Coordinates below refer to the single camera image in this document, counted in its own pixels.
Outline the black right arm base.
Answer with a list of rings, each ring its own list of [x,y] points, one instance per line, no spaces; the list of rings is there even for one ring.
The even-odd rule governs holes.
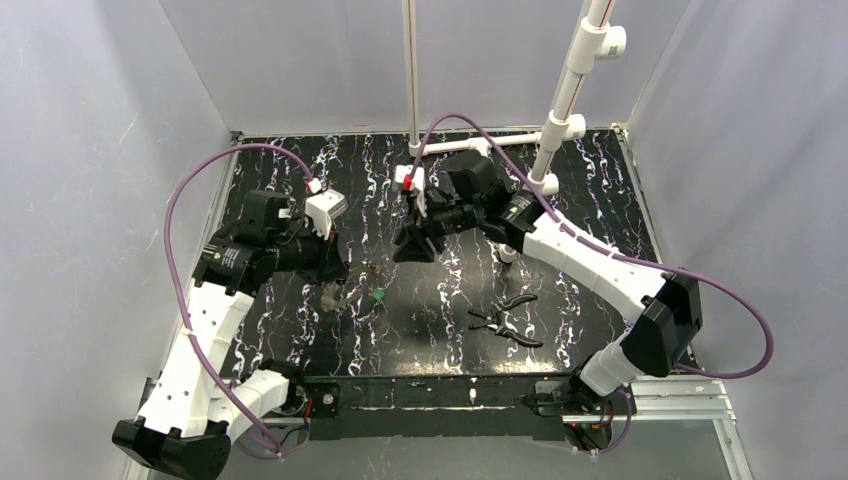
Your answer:
[[[565,423],[565,438],[573,450],[593,456],[607,453],[623,441],[637,410],[627,388],[599,396],[577,378],[537,381],[519,404],[540,417],[578,417]]]

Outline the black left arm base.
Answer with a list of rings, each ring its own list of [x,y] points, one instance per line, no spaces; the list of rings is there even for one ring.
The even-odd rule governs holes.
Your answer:
[[[335,418],[340,413],[339,383],[318,381],[316,378],[289,384],[286,401],[272,408],[263,418]]]

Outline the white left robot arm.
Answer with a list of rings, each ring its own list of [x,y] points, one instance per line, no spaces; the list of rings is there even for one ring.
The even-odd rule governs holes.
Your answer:
[[[117,423],[113,443],[137,463],[180,479],[215,479],[232,445],[263,415],[290,403],[302,371],[266,360],[235,387],[220,376],[230,345],[261,287],[293,272],[309,285],[342,283],[335,219],[348,207],[332,189],[297,208],[287,196],[249,192],[239,217],[204,246],[184,295],[183,327],[137,416]]]

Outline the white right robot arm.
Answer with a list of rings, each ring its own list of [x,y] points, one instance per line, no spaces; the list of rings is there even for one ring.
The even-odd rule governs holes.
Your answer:
[[[596,399],[648,375],[666,377],[700,331],[698,283],[615,259],[603,242],[548,212],[527,189],[506,185],[493,161],[474,151],[453,157],[453,193],[425,192],[421,169],[399,165],[393,186],[408,213],[395,239],[396,263],[432,263],[446,236],[479,230],[495,243],[555,267],[614,307],[631,327],[571,374],[565,392]]]

